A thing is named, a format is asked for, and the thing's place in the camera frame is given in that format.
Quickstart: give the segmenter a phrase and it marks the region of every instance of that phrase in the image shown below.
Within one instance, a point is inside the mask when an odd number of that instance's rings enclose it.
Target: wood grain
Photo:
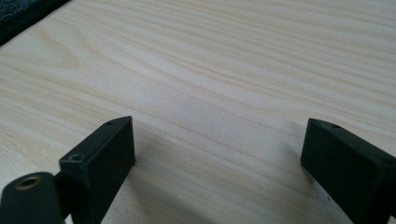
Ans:
[[[0,92],[1,187],[132,115],[104,223],[350,223],[300,165],[306,122],[396,156],[396,4],[73,1],[0,48]]]

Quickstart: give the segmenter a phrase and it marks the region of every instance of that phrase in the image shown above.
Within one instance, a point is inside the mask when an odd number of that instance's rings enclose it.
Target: black bracket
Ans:
[[[338,125],[310,119],[302,166],[354,223],[396,216],[396,159]]]
[[[60,160],[61,172],[34,173],[3,190],[0,223],[100,223],[135,162],[132,118],[99,127]]]

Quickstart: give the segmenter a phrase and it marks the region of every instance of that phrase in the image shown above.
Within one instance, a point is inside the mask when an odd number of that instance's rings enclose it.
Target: light wood grain surface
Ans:
[[[396,2],[72,1],[0,48],[0,92],[1,188],[131,115],[104,223],[350,223],[305,127],[396,156]]]

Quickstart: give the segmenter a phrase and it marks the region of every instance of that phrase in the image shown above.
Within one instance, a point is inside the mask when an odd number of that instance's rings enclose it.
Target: dark fabric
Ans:
[[[0,0],[0,46],[68,0]]]

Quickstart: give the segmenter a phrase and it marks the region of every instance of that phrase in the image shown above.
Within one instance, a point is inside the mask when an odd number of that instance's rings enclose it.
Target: wooden table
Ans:
[[[392,0],[72,1],[0,75],[1,188],[134,117],[103,223],[350,223],[300,165],[308,118],[396,155]]]

